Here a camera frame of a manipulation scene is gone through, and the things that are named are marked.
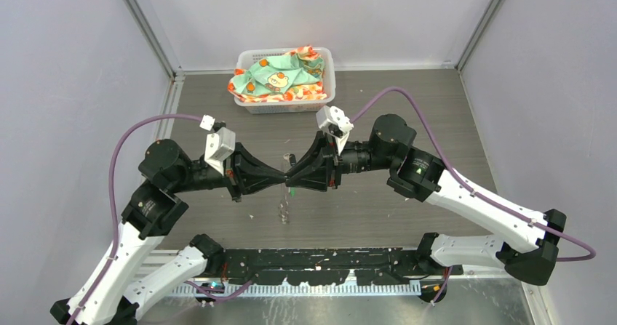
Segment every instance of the green cloth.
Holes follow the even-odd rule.
[[[283,94],[290,87],[321,81],[323,66],[322,58],[302,60],[298,55],[269,56],[233,77],[231,83],[236,93],[242,95]]]

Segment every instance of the white wall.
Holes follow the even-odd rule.
[[[118,138],[160,113],[169,79],[122,0],[0,0],[0,323],[52,324],[111,241]],[[154,129],[119,159],[124,208]]]
[[[329,48],[339,68],[453,64],[488,2],[140,0],[188,71],[233,68],[248,49],[304,44]]]
[[[499,191],[562,210],[567,233],[597,249],[555,269],[547,289],[560,324],[617,317],[616,9],[617,0],[505,0],[463,72]]]

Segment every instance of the robotic arm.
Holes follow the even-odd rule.
[[[215,132],[207,136],[204,155],[199,159],[192,161],[172,140],[153,143],[139,165],[146,181],[122,212],[116,258],[74,324],[136,324],[179,283],[220,270],[225,252],[202,234],[172,262],[132,282],[145,258],[188,208],[176,193],[226,188],[234,201],[241,201],[242,195],[280,183],[320,191],[336,189],[343,174],[382,169],[389,171],[386,184],[396,193],[449,209],[494,233],[475,237],[426,233],[413,257],[423,272],[440,274],[453,265],[484,265],[504,268],[529,284],[548,282],[557,260],[559,238],[493,208],[462,188],[441,159],[413,147],[416,131],[401,117],[386,114],[377,118],[365,142],[348,142],[353,125],[339,108],[323,107],[317,113],[317,123],[320,131],[313,144],[287,173],[257,160],[241,143],[235,142],[235,134],[224,123],[215,123],[207,116],[202,127]],[[563,232],[565,215],[557,210],[536,212],[488,190],[482,192],[494,201],[518,208],[535,222]],[[54,304],[51,313],[59,323],[65,324],[79,308],[79,301],[107,262],[106,256],[71,299]]]

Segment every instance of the white plastic basket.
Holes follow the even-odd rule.
[[[238,57],[238,63],[236,68],[248,69],[267,56],[280,56],[285,52],[289,52],[293,49],[262,49],[262,50],[248,50],[240,54]],[[238,97],[235,97],[236,104],[246,108],[253,114],[266,114],[266,113],[289,113],[289,112],[309,112],[318,111],[321,107],[334,100],[336,79],[334,77],[334,62],[332,60],[332,53],[324,47],[314,47],[313,50],[317,51],[325,63],[324,70],[324,92],[327,97],[323,100],[312,101],[284,101],[284,102],[240,102]]]

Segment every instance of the cloth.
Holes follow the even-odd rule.
[[[323,100],[324,60],[313,47],[265,57],[248,70],[236,69],[227,90],[242,102]]]

